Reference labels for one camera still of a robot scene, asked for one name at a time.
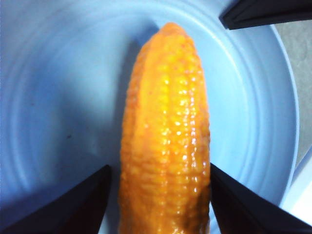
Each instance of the orange corn cob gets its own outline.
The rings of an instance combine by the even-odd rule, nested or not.
[[[142,47],[122,127],[119,233],[207,233],[205,79],[193,40],[175,23]]]

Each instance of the light blue plate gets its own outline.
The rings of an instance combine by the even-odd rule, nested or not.
[[[279,204],[297,152],[296,88],[273,27],[224,29],[219,16],[230,3],[2,1],[1,227],[108,163],[114,181],[100,232],[117,233],[125,92],[142,44],[169,21],[202,59],[212,162]]]

